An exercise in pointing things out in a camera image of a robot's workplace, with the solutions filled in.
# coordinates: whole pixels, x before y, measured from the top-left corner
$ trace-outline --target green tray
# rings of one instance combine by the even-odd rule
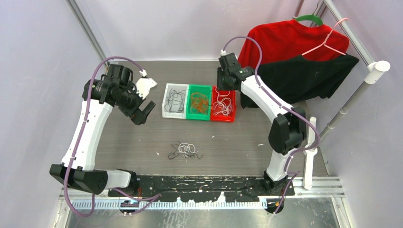
[[[187,98],[187,107],[186,107],[186,119],[190,120],[210,120],[210,111],[211,111],[211,91],[212,91],[212,86],[211,85],[189,85],[189,92],[188,92],[188,98]],[[206,95],[209,99],[209,106],[207,107],[206,113],[199,113],[195,109],[192,108],[192,101],[191,101],[191,95],[193,93],[201,93],[203,95]]]

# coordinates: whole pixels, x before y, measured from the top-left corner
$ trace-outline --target pile of string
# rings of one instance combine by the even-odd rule
[[[166,96],[165,111],[169,113],[183,113],[185,107],[185,91],[177,92],[171,89]]]
[[[199,92],[192,93],[190,96],[191,112],[207,114],[209,110],[209,98]]]
[[[182,155],[185,159],[186,158],[197,158],[197,159],[201,159],[203,157],[203,155],[201,157],[198,156],[196,151],[196,147],[194,147],[193,144],[189,144],[189,143],[183,143],[178,141],[179,144],[171,144],[171,146],[175,149],[175,151],[171,152],[168,154],[168,159],[172,160],[176,157],[178,157],[179,155]]]
[[[217,91],[217,88],[215,88],[215,92],[217,92],[217,101],[213,104],[213,110],[216,110],[216,108],[220,108],[220,111],[217,111],[213,113],[213,115],[218,115],[218,114],[223,114],[225,116],[228,116],[231,114],[232,111],[232,100],[228,96],[230,95],[230,92],[228,92],[227,95],[220,95],[220,93]]]

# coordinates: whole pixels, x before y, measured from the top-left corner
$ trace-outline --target clothing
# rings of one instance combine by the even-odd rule
[[[358,61],[349,54],[327,61],[311,61],[299,55],[260,65],[258,75],[281,99],[293,104],[317,96],[330,98]],[[244,94],[240,103],[242,108],[257,107]]]
[[[286,20],[259,25],[253,28],[248,37],[255,39],[262,48],[262,64],[288,60],[320,45],[331,31],[327,25],[307,27],[296,20]],[[349,40],[346,36],[333,31],[328,41],[330,47],[343,53],[347,51]],[[308,60],[324,61],[335,59],[340,54],[326,47],[320,47],[306,54]],[[242,67],[253,69],[259,60],[259,50],[256,45],[246,40],[240,52],[238,62]]]

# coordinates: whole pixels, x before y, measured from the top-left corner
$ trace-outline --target green hanger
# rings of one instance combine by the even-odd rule
[[[295,18],[296,21],[303,21],[303,20],[310,20],[316,23],[317,25],[323,25],[323,21],[320,17],[315,16],[315,15],[304,15]]]

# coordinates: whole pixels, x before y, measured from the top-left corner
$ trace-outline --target clothing rack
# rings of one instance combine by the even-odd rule
[[[299,0],[297,8],[295,10],[293,18],[298,17],[299,12],[304,4],[304,0]],[[325,12],[329,10],[336,21],[341,20],[343,17],[337,10],[332,0],[322,0],[315,10],[314,14],[322,18]],[[343,21],[339,24],[345,33],[345,35],[350,40],[350,43],[354,46],[358,52],[361,59],[367,65],[369,70],[368,75],[365,77],[361,85],[356,89],[353,95],[348,99],[348,101],[343,105],[343,107],[338,111],[338,113],[333,117],[333,119],[327,124],[326,128],[320,133],[321,139],[324,139],[329,132],[331,132],[339,121],[348,113],[348,110],[357,102],[357,100],[364,94],[364,92],[373,85],[385,72],[389,71],[390,63],[387,61],[375,62],[370,53],[367,51],[362,42],[355,36],[354,32],[348,26],[347,21]]]

